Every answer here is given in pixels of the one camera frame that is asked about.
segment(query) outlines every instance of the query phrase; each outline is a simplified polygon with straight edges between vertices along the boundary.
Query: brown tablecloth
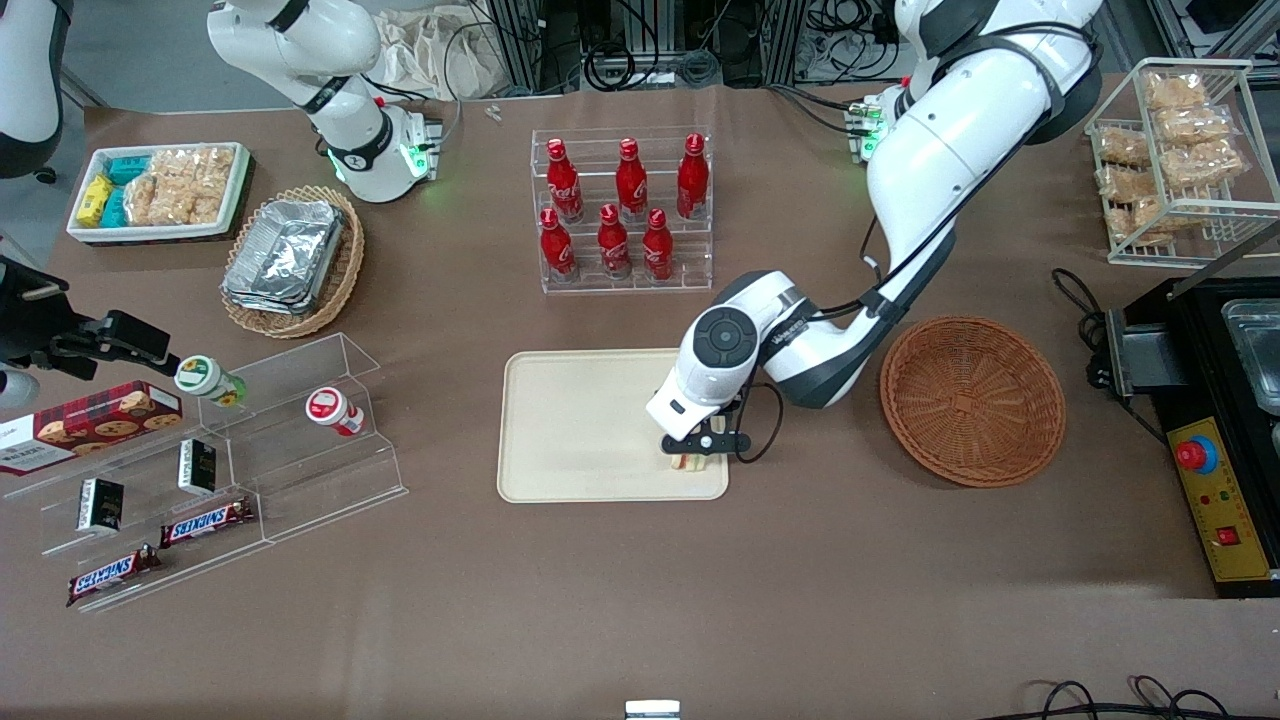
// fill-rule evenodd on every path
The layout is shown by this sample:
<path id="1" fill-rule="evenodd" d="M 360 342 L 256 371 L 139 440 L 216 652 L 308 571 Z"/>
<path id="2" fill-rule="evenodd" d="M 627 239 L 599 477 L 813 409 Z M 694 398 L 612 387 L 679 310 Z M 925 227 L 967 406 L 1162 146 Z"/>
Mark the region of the brown tablecloth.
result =
<path id="1" fill-rule="evenodd" d="M 41 560 L 38 519 L 0 503 L 8 716 L 550 720 L 673 697 L 692 719 L 974 717 L 1037 705 L 1037 680 L 1130 700 L 1134 673 L 1280 711 L 1280 607 L 1208 600 L 1167 450 L 1084 382 L 1079 313 L 1050 268 L 1106 305 L 1165 273 L 1106 264 L 1078 133 L 1024 149 L 963 211 L 908 318 L 993 318 L 1046 355 L 1069 427 L 1042 475 L 970 491 L 918 466 L 881 415 L 882 348 L 837 406 L 788 409 L 773 451 L 733 465 L 717 501 L 515 506 L 494 489 L 507 359 L 673 346 L 712 297 L 544 297 L 532 129 L 712 126 L 717 287 L 780 268 L 820 305 L 845 301 L 872 281 L 856 254 L 872 214 L 844 140 L 763 91 L 500 105 L 502 124 L 467 106 L 439 181 L 357 204 L 369 251 L 330 329 L 383 364 L 378 424 L 410 495 L 100 616 L 63 609 L 67 573 Z M 259 163 L 250 206 L 335 184 L 298 111 L 93 111 L 88 127 L 91 147 L 241 141 Z M 51 270 L 82 313 L 127 309 L 175 351 L 236 366 L 291 343 L 227 319 L 227 249 L 61 238 Z M 42 378 L 42 400 L 86 389 Z M 769 415 L 762 404 L 758 433 Z"/>

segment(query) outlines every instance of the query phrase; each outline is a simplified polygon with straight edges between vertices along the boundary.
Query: white robotic arm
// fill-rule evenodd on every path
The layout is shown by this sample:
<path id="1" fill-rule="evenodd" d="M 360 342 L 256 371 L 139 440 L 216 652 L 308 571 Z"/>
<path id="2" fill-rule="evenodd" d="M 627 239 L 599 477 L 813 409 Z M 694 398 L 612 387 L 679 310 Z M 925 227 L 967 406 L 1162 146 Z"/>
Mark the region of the white robotic arm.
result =
<path id="1" fill-rule="evenodd" d="M 310 115 L 357 197 L 396 200 L 428 176 L 422 115 L 379 106 L 361 77 L 381 50 L 364 8 L 349 0 L 233 0 L 216 3 L 207 26 L 223 60 Z"/>
<path id="2" fill-rule="evenodd" d="M 58 147 L 70 18 L 72 0 L 0 0 L 0 178 L 36 172 Z"/>
<path id="3" fill-rule="evenodd" d="M 899 0 L 899 27 L 922 61 L 909 87 L 868 99 L 890 122 L 867 170 L 888 275 L 851 304 L 860 310 L 844 329 L 781 272 L 730 283 L 685 334 L 676 368 L 646 406 L 663 430 L 675 441 L 699 430 L 756 363 L 794 405 L 844 397 L 946 260 L 960 208 L 1021 145 L 1061 132 L 1096 102 L 1096 49 L 1080 28 L 1100 4 Z M 724 323 L 739 332 L 717 333 Z M 717 340 L 750 347 L 724 350 Z"/>

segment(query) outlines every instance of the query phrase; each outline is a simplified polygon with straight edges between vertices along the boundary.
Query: red switch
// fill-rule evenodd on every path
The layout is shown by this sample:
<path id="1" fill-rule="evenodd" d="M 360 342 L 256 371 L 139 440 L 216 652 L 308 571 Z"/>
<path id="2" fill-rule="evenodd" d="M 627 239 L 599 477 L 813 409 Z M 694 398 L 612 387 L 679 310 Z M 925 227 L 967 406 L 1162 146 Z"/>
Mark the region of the red switch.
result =
<path id="1" fill-rule="evenodd" d="M 1179 468 L 1207 475 L 1217 469 L 1217 448 L 1204 436 L 1192 436 L 1174 447 L 1174 460 Z"/>
<path id="2" fill-rule="evenodd" d="M 1240 544 L 1240 534 L 1235 532 L 1235 525 L 1217 529 L 1217 544 Z"/>

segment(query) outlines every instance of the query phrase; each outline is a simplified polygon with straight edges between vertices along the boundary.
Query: small black box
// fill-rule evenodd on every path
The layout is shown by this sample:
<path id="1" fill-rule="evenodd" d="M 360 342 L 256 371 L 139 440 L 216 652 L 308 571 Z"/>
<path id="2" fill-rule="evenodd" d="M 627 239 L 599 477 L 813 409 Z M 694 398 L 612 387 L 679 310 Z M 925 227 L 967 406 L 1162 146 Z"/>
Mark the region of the small black box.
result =
<path id="1" fill-rule="evenodd" d="M 218 451 L 196 438 L 182 441 L 178 456 L 178 489 L 192 495 L 214 495 L 218 482 Z"/>
<path id="2" fill-rule="evenodd" d="M 92 478 L 81 483 L 81 511 L 76 529 L 83 533 L 116 533 L 124 514 L 124 486 Z"/>

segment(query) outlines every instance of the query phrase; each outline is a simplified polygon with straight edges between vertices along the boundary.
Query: yellow control panel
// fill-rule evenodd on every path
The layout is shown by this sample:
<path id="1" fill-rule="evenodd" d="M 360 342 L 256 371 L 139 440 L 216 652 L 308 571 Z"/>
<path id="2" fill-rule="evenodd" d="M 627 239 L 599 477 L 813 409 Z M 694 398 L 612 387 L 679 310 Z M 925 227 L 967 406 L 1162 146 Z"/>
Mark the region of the yellow control panel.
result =
<path id="1" fill-rule="evenodd" d="M 1270 579 L 1271 566 L 1240 498 L 1217 423 L 1206 418 L 1167 437 L 1213 578 L 1221 583 Z"/>

